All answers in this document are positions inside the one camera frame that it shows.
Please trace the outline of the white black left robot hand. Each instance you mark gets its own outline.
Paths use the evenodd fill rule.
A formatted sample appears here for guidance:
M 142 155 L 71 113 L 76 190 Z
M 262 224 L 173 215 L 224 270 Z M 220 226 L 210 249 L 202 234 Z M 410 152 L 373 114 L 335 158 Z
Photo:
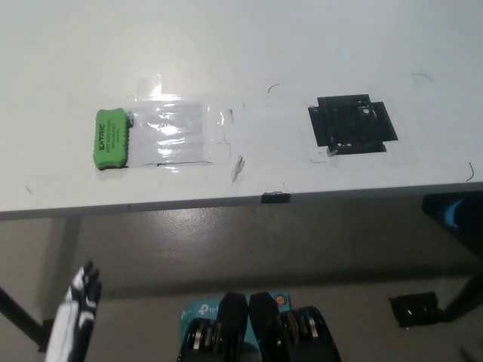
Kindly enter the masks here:
M 83 362 L 93 333 L 102 284 L 99 269 L 87 261 L 75 274 L 57 308 L 46 362 Z

